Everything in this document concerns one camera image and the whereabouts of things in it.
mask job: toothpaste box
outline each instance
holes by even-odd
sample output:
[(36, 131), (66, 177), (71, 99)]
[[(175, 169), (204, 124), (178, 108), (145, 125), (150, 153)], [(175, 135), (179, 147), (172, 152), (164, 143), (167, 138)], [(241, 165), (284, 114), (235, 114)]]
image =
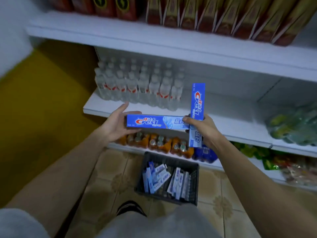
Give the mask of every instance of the toothpaste box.
[(128, 114), (126, 126), (131, 128), (189, 129), (189, 125), (183, 121), (183, 116)]
[[(193, 83), (192, 86), (192, 106), (191, 118), (196, 120), (204, 120), (204, 104), (205, 104), (205, 84)], [(195, 126), (189, 128), (189, 147), (201, 148), (202, 136)]]

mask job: black basket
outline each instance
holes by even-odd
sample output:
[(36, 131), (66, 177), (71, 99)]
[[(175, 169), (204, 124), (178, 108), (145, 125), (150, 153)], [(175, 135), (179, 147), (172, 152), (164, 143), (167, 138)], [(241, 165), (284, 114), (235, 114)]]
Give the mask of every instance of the black basket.
[[(142, 172), (146, 170), (146, 167), (152, 161), (154, 164), (166, 164), (168, 167), (172, 167), (170, 173), (173, 175), (174, 169), (179, 167), (182, 171), (188, 172), (191, 175), (191, 182), (189, 188), (189, 200), (186, 201), (183, 198), (176, 200), (168, 192), (166, 192), (169, 183), (172, 179), (172, 176), (164, 183), (164, 185), (154, 194), (149, 194), (144, 192), (143, 176)], [(167, 202), (175, 203), (178, 205), (192, 203), (197, 206), (198, 202), (198, 180), (199, 180), (199, 164), (189, 162), (186, 160), (181, 160), (177, 158), (172, 158), (165, 155), (158, 155), (151, 152), (145, 152), (144, 159), (142, 162), (141, 174), (137, 183), (137, 186), (134, 188), (135, 192), (143, 196), (148, 196), (158, 200), (164, 200)]]

